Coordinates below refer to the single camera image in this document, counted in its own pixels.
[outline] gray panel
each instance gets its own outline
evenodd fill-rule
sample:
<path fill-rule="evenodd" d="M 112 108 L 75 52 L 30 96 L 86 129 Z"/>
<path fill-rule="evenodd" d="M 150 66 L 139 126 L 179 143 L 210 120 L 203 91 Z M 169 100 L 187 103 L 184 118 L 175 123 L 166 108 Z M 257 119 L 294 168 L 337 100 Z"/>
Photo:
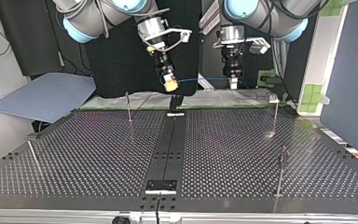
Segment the gray panel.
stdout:
<path fill-rule="evenodd" d="M 0 161 L 0 208 L 139 210 L 165 113 L 75 112 Z"/>
<path fill-rule="evenodd" d="M 188 111 L 175 211 L 358 214 L 358 160 L 285 108 L 268 138 L 273 117 L 272 109 Z M 283 147 L 290 157 L 276 201 Z"/>
<path fill-rule="evenodd" d="M 322 123 L 358 149 L 358 1 L 350 4 L 327 91 Z"/>

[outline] metal rod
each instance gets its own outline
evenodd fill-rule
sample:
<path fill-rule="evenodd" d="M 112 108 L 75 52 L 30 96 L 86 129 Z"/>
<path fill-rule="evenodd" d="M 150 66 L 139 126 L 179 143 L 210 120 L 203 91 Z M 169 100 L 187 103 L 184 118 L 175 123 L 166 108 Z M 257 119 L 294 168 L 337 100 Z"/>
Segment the metal rod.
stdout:
<path fill-rule="evenodd" d="M 31 142 L 31 141 L 27 141 L 27 143 L 28 143 L 28 146 L 29 146 L 30 149 L 31 149 L 31 152 L 32 152 L 32 155 L 33 155 L 34 160 L 35 160 L 35 162 L 36 162 L 37 168 L 38 168 L 40 174 L 42 174 L 42 168 L 41 168 L 40 165 L 39 165 L 39 159 L 36 157 L 36 153 L 34 152 L 34 147 L 32 146 L 32 142 Z"/>
<path fill-rule="evenodd" d="M 275 116 L 274 116 L 274 127 L 272 129 L 272 132 L 275 134 L 275 129 L 277 126 L 277 117 L 278 117 L 278 109 L 279 109 L 279 103 L 277 103 L 276 107 L 275 107 Z"/>
<path fill-rule="evenodd" d="M 126 92 L 126 98 L 127 98 L 127 110 L 129 112 L 129 122 L 132 122 L 132 118 L 131 118 L 131 108 L 130 108 L 130 96 L 129 93 Z"/>

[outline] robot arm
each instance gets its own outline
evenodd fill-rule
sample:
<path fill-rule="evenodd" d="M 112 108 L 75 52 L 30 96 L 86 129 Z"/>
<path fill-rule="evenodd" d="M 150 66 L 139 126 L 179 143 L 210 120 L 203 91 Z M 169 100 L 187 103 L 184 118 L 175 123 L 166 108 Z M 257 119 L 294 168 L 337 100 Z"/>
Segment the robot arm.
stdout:
<path fill-rule="evenodd" d="M 308 25 L 307 15 L 321 0 L 219 0 L 219 47 L 226 64 L 224 75 L 236 89 L 242 76 L 241 56 L 246 42 L 244 24 L 287 43 L 299 39 Z"/>
<path fill-rule="evenodd" d="M 155 0 L 53 0 L 59 12 L 65 15 L 64 28 L 79 43 L 87 43 L 130 17 L 137 22 L 138 33 L 146 50 L 154 58 L 161 83 L 166 91 L 178 88 L 174 75 L 174 64 L 169 51 L 181 43 L 187 43 L 191 31 L 169 28 L 161 14 L 168 9 L 158 10 Z M 179 33 L 180 40 L 170 44 L 171 33 Z"/>

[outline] vertical pin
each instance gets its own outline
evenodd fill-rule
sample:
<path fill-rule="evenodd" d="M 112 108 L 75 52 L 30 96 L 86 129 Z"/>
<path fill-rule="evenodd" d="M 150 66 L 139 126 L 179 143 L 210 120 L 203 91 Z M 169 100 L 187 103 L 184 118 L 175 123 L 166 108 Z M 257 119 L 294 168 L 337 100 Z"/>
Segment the vertical pin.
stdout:
<path fill-rule="evenodd" d="M 35 160 L 35 162 L 36 162 L 37 168 L 38 168 L 40 174 L 42 174 L 42 168 L 41 168 L 40 165 L 39 165 L 39 159 L 36 157 L 36 153 L 34 152 L 34 147 L 33 147 L 33 145 L 32 145 L 32 142 L 31 142 L 31 141 L 27 141 L 27 143 L 28 143 L 29 148 L 31 149 L 31 152 L 32 152 L 32 155 L 33 155 L 34 160 Z"/>
<path fill-rule="evenodd" d="M 267 137 L 271 138 L 271 137 L 273 137 L 275 135 L 276 126 L 277 126 L 278 109 L 279 109 L 279 102 L 280 102 L 280 100 L 278 98 L 278 95 L 275 94 L 275 93 L 268 94 L 268 102 L 270 104 L 276 104 L 276 106 L 275 106 L 275 114 L 274 114 L 274 123 L 273 123 L 273 126 L 272 126 L 272 131 L 267 133 Z"/>
<path fill-rule="evenodd" d="M 126 98 L 127 98 L 127 110 L 129 112 L 129 122 L 132 122 L 132 118 L 131 118 L 131 108 L 130 108 L 130 96 L 129 93 L 126 92 Z"/>

